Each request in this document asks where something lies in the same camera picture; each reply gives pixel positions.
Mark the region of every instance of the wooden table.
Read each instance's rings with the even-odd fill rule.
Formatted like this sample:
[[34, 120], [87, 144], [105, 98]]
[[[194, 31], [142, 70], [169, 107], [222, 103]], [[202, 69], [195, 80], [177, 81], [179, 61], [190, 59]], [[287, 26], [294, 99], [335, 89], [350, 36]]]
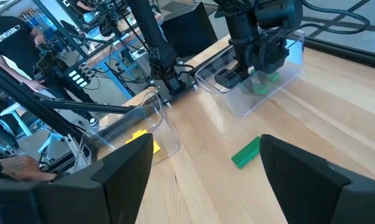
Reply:
[[[161, 15], [160, 13], [158, 12], [154, 12], [154, 16], [157, 20], [157, 23], [162, 23], [162, 21], [164, 20], [164, 17], [163, 15]], [[130, 21], [130, 24], [131, 26], [133, 26], [134, 24], [136, 24], [136, 20], [135, 18], [133, 17], [132, 14], [130, 14], [128, 16], [128, 19], [131, 19]], [[118, 29], [120, 31], [124, 31], [124, 30], [127, 30], [128, 29], [128, 25], [126, 24], [126, 22], [124, 20], [121, 20], [118, 22]], [[136, 27], [135, 28], [135, 32], [138, 34], [138, 35], [141, 35], [141, 31], [140, 31], [140, 28], [139, 27]], [[133, 40], [136, 39], [136, 35], [132, 32], [132, 31], [129, 31], [128, 33], [128, 37], [126, 37], [125, 39], [123, 39], [123, 41], [127, 44], [131, 44], [131, 42]], [[102, 37], [103, 40], [110, 40], [111, 38], [113, 37], [113, 34], [110, 36], [110, 37]], [[93, 52], [95, 49], [99, 48], [101, 46], [101, 44], [98, 44], [96, 42], [91, 42], [90, 45], [89, 45], [89, 51], [88, 51], [88, 54], [90, 54], [91, 52]], [[87, 65], [89, 67], [94, 67], [96, 64], [100, 63], [102, 60], [105, 60], [106, 58], [108, 58], [109, 55], [111, 55], [112, 53], [114, 52], [117, 52], [119, 51], [120, 49], [122, 49], [123, 47], [126, 47], [124, 46], [124, 44], [122, 42], [119, 42], [115, 45], [113, 45], [113, 47], [111, 46], [108, 46], [107, 48], [101, 50], [99, 53], [97, 53], [95, 56], [93, 56], [92, 58], [88, 59], [87, 60]]]
[[[226, 37], [189, 63], [227, 45]], [[375, 69], [305, 49], [302, 74], [244, 118], [192, 91], [167, 110], [180, 150], [156, 164], [136, 223], [286, 223], [257, 156], [243, 169], [231, 157], [272, 134], [375, 179]]]

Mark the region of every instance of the green block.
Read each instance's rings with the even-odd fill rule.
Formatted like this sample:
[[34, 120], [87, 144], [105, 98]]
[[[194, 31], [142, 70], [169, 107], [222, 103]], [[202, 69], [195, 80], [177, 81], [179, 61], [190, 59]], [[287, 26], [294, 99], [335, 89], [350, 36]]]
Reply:
[[273, 72], [272, 74], [268, 74], [268, 81], [270, 82], [277, 82], [280, 78], [280, 73]]
[[262, 83], [254, 83], [254, 93], [265, 95], [268, 93], [268, 85]]
[[255, 156], [260, 152], [260, 140], [261, 137], [257, 136], [253, 141], [246, 145], [236, 155], [232, 157], [232, 161], [236, 166], [241, 169], [247, 163], [249, 163]]

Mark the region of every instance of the hand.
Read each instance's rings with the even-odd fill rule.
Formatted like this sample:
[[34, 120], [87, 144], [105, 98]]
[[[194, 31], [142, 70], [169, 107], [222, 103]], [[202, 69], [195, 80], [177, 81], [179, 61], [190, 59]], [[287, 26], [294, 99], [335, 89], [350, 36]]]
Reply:
[[39, 163], [31, 156], [22, 155], [0, 159], [3, 172], [16, 180], [50, 181], [56, 174], [48, 174], [39, 169]]
[[34, 38], [34, 42], [36, 43], [36, 47], [40, 46], [41, 44], [46, 44], [46, 40], [43, 35], [36, 36]]
[[28, 80], [26, 82], [24, 82], [27, 86], [29, 86], [30, 88], [32, 88], [32, 90], [36, 91], [36, 92], [39, 92], [41, 90], [44, 90], [44, 89], [47, 89], [46, 86], [43, 85], [43, 80], [42, 81], [38, 81], [38, 80]]

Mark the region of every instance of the clear plastic box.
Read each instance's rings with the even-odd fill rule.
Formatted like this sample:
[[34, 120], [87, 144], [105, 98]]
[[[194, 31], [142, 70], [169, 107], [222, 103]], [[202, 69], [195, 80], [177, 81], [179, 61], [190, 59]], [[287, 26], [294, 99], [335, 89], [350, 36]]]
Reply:
[[[153, 134], [153, 165], [172, 156], [181, 146], [178, 131], [168, 119], [166, 110], [154, 91], [148, 92], [136, 108], [127, 114], [108, 114], [100, 120], [99, 126], [89, 129], [83, 135], [76, 155], [75, 171], [102, 159], [144, 133]], [[86, 148], [98, 151], [87, 153]]]
[[233, 46], [224, 49], [196, 72], [197, 83], [207, 92], [222, 98], [236, 116], [245, 116], [272, 93], [300, 74], [303, 64], [304, 37], [305, 33], [300, 30], [287, 37], [286, 48], [289, 49], [290, 54], [276, 73], [262, 74], [268, 76], [266, 85], [259, 82], [260, 72], [252, 71], [253, 68], [249, 68], [252, 75], [231, 89], [215, 81], [215, 75], [223, 68], [232, 68], [237, 64], [234, 59]]

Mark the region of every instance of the yellow block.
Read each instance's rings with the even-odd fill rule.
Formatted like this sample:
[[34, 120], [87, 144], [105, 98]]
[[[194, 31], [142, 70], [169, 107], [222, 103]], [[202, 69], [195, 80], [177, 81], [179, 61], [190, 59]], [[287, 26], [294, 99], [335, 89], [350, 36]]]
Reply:
[[[141, 135], [146, 134], [146, 133], [147, 133], [147, 130], [145, 130], [145, 129], [139, 130], [139, 131], [133, 133], [132, 138], [127, 140], [125, 142], [125, 144], [128, 144], [129, 142], [132, 142], [133, 140], [137, 139], [138, 137], [140, 137]], [[154, 146], [153, 154], [158, 152], [161, 149], [160, 145], [156, 141], [153, 142], [153, 146]]]

